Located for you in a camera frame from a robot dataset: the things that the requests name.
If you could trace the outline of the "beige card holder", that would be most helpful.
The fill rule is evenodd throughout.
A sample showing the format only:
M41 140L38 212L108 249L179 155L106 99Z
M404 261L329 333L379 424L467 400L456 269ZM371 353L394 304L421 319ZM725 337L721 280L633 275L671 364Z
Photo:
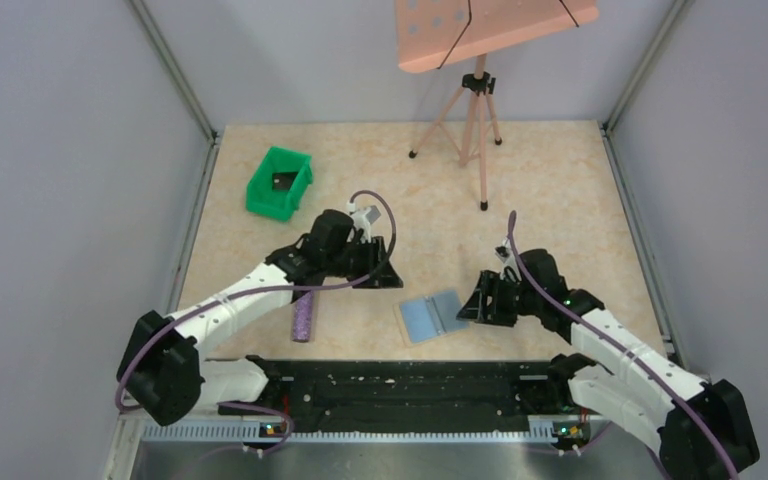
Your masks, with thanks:
M394 312L404 341L419 345L467 330L470 323L457 318L461 307L458 293L447 289L401 302Z

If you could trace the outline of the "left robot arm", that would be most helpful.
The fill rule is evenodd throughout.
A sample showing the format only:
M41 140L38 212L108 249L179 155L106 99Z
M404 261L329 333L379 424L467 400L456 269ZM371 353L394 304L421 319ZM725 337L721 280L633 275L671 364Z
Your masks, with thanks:
M249 360L210 361L220 344L263 315L326 289L392 289L403 285L389 261L394 245L374 236L375 206L324 210L295 243L269 254L236 283L194 306L135 323L116 373L117 397L134 400L160 426L194 408L252 402L268 383Z

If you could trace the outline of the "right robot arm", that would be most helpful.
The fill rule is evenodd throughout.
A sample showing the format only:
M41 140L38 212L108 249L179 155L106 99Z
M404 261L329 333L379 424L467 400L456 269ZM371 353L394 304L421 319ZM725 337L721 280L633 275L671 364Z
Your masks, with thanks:
M503 268L480 273L461 321L512 327L533 316L575 348L550 362L564 406L605 417L656 455L672 479L735 479L760 450L744 397L684 370L632 334L584 289L571 289L545 249L496 250Z

